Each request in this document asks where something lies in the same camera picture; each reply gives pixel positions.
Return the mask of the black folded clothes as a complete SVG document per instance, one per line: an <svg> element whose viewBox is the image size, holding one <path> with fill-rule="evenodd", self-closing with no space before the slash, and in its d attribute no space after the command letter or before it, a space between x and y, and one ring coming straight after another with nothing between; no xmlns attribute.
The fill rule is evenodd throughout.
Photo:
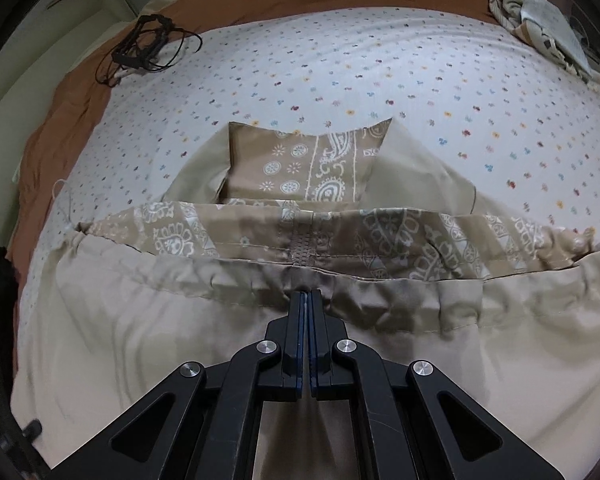
<svg viewBox="0 0 600 480"><path fill-rule="evenodd" d="M17 271L7 257L7 248L0 246L0 308L14 310L17 298Z"/></svg>

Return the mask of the white floral bed sheet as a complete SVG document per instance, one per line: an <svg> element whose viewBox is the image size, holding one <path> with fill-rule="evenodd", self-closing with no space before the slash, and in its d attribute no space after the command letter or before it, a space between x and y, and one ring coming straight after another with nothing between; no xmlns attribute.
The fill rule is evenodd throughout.
<svg viewBox="0 0 600 480"><path fill-rule="evenodd" d="M228 122L306 139L396 118L484 194L600 242L600 95L498 25L415 9L324 12L176 44L125 76L53 177L20 307L70 224L161 195Z"/></svg>

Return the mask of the light blue folded pajamas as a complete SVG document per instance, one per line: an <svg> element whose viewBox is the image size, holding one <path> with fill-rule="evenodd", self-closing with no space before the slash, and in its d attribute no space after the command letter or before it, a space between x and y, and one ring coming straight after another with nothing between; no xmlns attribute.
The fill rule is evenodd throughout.
<svg viewBox="0 0 600 480"><path fill-rule="evenodd" d="M511 35L568 73L600 84L581 41L562 11L548 0L488 0L493 17Z"/></svg>

